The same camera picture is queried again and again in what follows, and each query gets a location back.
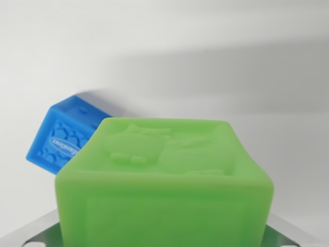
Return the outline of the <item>gripper left finger with silver black pad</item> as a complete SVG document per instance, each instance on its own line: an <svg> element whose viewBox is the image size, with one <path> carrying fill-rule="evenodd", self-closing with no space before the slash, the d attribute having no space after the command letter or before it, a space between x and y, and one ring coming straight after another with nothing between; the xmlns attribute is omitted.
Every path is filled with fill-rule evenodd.
<svg viewBox="0 0 329 247"><path fill-rule="evenodd" d="M52 210L46 215L1 237L1 246L23 246L30 238L59 223L58 210Z"/></svg>

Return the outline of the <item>gripper right finger with silver black pad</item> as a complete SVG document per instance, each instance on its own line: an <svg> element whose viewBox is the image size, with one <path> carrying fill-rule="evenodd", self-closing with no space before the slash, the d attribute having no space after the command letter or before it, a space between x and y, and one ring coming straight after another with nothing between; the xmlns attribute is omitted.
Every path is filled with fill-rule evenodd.
<svg viewBox="0 0 329 247"><path fill-rule="evenodd" d="M270 213L264 232L264 246L328 246L328 244Z"/></svg>

